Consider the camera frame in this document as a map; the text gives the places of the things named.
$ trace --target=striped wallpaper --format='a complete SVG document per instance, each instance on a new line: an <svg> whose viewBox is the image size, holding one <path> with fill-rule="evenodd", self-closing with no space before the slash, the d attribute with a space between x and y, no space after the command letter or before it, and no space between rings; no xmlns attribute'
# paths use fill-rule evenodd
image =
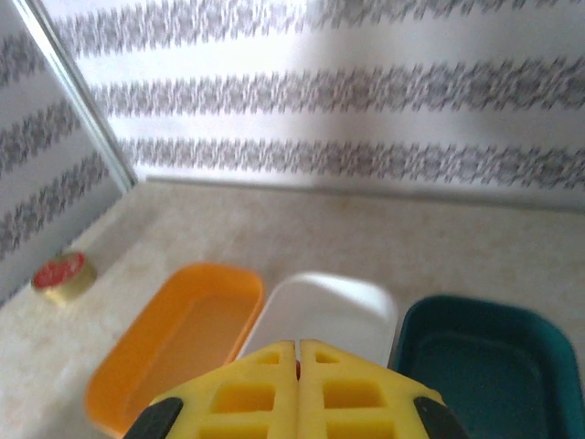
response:
<svg viewBox="0 0 585 439"><path fill-rule="evenodd" d="M585 209L582 1L44 5L141 178Z"/></svg>
<svg viewBox="0 0 585 439"><path fill-rule="evenodd" d="M0 0L0 306L121 192L8 0Z"/></svg>

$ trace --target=countertop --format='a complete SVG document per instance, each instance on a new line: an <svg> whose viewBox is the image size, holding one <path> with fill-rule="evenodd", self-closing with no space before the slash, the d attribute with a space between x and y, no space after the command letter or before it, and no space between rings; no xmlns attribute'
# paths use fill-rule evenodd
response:
<svg viewBox="0 0 585 439"><path fill-rule="evenodd" d="M105 437L86 421L91 373L174 271L197 261L261 274L269 292L305 270L381 284L401 315L449 292L533 309L585 370L585 216L407 199L143 183L72 248L96 284L59 309L26 287L0 309L0 431Z"/></svg>

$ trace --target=small round container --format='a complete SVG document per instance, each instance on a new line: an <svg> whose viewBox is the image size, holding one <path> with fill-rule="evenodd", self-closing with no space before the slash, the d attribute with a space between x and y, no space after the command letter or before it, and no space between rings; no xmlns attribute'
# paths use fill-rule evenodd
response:
<svg viewBox="0 0 585 439"><path fill-rule="evenodd" d="M51 302L64 306L93 285L97 273L81 252L60 254L35 273L33 289Z"/></svg>

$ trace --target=white tray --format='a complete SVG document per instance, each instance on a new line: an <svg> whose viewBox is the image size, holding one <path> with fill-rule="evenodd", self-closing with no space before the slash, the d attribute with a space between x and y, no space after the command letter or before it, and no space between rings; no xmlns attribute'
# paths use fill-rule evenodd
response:
<svg viewBox="0 0 585 439"><path fill-rule="evenodd" d="M316 338L386 367L397 319L392 296L377 285L300 273L274 289L238 358L280 340Z"/></svg>

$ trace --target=gray floral stripe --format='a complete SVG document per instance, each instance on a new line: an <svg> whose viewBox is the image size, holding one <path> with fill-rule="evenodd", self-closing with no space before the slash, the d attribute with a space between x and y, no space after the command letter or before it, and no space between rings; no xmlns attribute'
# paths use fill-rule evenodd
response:
<svg viewBox="0 0 585 439"><path fill-rule="evenodd" d="M0 89L45 69L45 58L26 32L0 42Z"/></svg>
<svg viewBox="0 0 585 439"><path fill-rule="evenodd" d="M413 69L320 70L111 84L93 95L109 115L333 112L373 109L575 110L585 103L585 58Z"/></svg>
<svg viewBox="0 0 585 439"><path fill-rule="evenodd" d="M103 55L171 44L195 44L304 29L401 21L406 16L468 15L507 5L553 6L557 0L192 0L128 5L58 21L62 41L74 55Z"/></svg>
<svg viewBox="0 0 585 439"><path fill-rule="evenodd" d="M12 212L6 213L0 218L0 261L107 176L108 169L101 157L93 153L42 187L37 194L15 206Z"/></svg>
<svg viewBox="0 0 585 439"><path fill-rule="evenodd" d="M585 148L569 153L512 145L195 139L131 139L121 145L136 165L585 188Z"/></svg>
<svg viewBox="0 0 585 439"><path fill-rule="evenodd" d="M77 129L80 120L65 100L3 129L0 131L0 178Z"/></svg>

